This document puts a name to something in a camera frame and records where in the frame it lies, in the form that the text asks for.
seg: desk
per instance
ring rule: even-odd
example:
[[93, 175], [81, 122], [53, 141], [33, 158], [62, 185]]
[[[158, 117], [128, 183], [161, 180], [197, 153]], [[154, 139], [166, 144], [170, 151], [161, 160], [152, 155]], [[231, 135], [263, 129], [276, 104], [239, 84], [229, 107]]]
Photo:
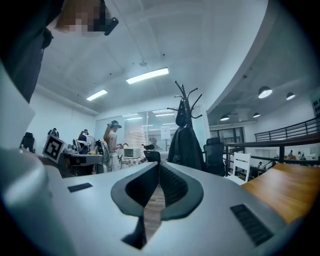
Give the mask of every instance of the desk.
[[278, 163], [241, 187], [290, 223], [306, 215], [316, 200], [320, 190], [320, 168]]

